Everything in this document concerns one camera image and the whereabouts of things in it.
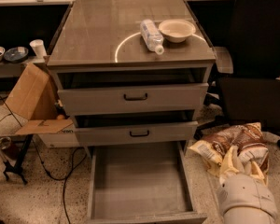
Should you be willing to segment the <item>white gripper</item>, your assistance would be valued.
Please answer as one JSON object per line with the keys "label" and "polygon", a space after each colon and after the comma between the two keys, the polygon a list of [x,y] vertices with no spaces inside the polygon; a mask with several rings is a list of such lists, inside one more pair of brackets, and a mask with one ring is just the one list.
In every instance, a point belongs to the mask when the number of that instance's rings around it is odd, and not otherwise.
{"label": "white gripper", "polygon": [[232,170],[236,174],[217,190],[219,212],[224,220],[277,220],[273,194],[258,180],[243,175],[238,146],[231,147]]}

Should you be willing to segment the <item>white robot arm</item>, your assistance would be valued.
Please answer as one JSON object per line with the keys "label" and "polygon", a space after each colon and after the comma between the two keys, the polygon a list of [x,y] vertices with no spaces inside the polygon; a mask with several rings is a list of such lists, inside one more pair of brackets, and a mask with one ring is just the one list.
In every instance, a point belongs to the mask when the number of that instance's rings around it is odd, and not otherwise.
{"label": "white robot arm", "polygon": [[232,146],[220,167],[217,199],[223,224],[275,224],[277,207],[259,166],[243,165]]}

